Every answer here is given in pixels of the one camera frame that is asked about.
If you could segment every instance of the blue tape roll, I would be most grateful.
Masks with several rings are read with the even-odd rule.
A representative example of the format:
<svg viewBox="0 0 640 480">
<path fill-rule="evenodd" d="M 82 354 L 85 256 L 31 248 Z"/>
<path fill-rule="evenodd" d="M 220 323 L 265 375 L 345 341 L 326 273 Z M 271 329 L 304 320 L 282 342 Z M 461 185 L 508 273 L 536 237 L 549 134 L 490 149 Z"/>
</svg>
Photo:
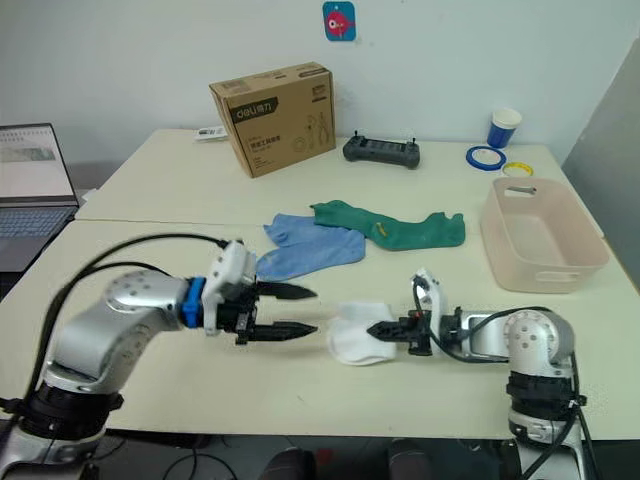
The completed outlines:
<svg viewBox="0 0 640 480">
<path fill-rule="evenodd" d="M 500 161 L 498 163 L 479 162 L 473 156 L 473 154 L 479 150 L 489 150 L 491 152 L 498 154 L 498 156 L 500 157 Z M 507 163 L 507 156 L 497 148 L 487 147 L 485 145 L 478 145 L 477 147 L 472 147 L 469 150 L 467 150 L 467 162 L 469 163 L 469 165 L 479 170 L 484 170 L 485 172 L 492 172 L 494 170 L 500 170 L 502 166 L 505 163 Z"/>
</svg>

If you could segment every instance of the laptop keyboard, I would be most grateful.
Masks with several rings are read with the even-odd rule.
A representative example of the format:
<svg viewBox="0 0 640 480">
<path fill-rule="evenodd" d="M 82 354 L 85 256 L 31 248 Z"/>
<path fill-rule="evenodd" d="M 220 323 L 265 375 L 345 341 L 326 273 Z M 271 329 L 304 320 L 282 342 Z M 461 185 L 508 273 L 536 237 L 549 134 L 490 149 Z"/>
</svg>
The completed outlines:
<svg viewBox="0 0 640 480">
<path fill-rule="evenodd" d="M 46 237 L 75 207 L 0 208 L 0 238 Z"/>
</svg>

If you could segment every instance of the laptop screen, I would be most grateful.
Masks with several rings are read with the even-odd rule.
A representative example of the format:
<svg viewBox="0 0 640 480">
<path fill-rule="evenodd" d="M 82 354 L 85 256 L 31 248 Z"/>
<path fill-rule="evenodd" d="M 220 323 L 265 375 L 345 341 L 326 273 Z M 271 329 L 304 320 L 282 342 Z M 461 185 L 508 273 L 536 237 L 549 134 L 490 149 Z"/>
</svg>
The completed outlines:
<svg viewBox="0 0 640 480">
<path fill-rule="evenodd" d="M 0 127 L 0 202 L 74 201 L 50 124 Z"/>
</svg>

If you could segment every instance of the blue cloth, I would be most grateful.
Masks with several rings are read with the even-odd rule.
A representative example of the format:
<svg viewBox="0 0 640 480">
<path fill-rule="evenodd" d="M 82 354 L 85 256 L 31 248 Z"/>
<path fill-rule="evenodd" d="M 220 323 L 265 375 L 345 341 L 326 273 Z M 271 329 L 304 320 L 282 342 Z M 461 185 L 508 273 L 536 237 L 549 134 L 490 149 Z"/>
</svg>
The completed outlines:
<svg viewBox="0 0 640 480">
<path fill-rule="evenodd" d="M 364 258 L 364 235 L 357 230 L 315 225 L 314 217 L 277 214 L 264 231 L 280 248 L 258 260 L 258 278 L 280 281 Z"/>
</svg>

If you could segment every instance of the blue paper cup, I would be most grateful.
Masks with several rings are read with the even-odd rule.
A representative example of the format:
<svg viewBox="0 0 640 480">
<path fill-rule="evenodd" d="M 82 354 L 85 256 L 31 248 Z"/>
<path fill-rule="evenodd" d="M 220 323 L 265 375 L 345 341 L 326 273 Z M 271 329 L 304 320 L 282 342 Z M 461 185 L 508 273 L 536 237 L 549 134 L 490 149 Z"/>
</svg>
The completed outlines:
<svg viewBox="0 0 640 480">
<path fill-rule="evenodd" d="M 493 112 L 487 143 L 493 148 L 506 147 L 520 122 L 522 122 L 522 115 L 515 110 L 511 108 L 496 110 Z"/>
</svg>

